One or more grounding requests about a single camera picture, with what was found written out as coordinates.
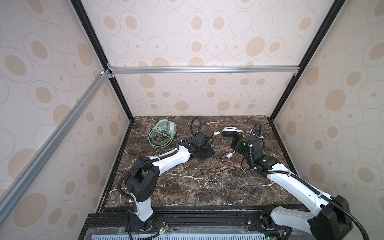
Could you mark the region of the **white black headphones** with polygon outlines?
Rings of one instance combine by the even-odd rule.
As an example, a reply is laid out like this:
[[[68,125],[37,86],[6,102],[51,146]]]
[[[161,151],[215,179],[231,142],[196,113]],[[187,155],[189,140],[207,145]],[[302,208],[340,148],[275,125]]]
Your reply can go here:
[[[221,134],[223,137],[233,138],[233,139],[236,137],[245,136],[242,130],[237,129],[236,127],[228,126],[228,127],[225,127],[221,132],[220,131],[213,132],[210,137],[211,139],[213,139],[213,137],[219,134]],[[215,155],[213,155],[212,157],[217,160],[229,159],[234,153],[235,153],[235,150],[232,150],[230,153],[224,154],[223,157],[216,157]]]

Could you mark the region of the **mint green headphones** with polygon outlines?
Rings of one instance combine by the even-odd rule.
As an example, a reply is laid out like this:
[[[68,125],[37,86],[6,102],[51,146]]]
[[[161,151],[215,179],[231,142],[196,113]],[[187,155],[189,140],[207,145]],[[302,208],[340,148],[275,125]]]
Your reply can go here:
[[[160,120],[149,133],[148,141],[155,149],[163,149],[169,146],[177,133],[177,126],[173,121]]]

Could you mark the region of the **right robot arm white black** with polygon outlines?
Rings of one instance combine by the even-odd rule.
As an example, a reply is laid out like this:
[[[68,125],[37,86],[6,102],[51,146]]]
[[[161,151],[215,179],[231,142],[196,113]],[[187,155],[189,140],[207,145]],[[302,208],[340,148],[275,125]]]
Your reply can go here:
[[[235,134],[231,147],[243,155],[258,174],[280,185],[309,211],[307,213],[274,207],[269,213],[271,221],[311,234],[317,240],[342,240],[356,226],[364,240],[369,239],[363,225],[351,214],[348,201],[323,192],[300,178],[271,155],[264,155],[260,146],[262,137],[255,134]]]

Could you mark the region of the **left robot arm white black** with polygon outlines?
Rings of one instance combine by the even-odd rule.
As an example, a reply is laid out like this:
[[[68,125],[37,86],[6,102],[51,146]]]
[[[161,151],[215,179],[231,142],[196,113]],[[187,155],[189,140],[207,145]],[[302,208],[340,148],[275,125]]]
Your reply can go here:
[[[148,158],[139,156],[132,167],[119,179],[117,190],[133,204],[136,219],[142,223],[153,217],[151,196],[159,177],[168,170],[190,160],[206,160],[214,155],[208,145],[195,148],[192,144],[178,145],[174,150]]]

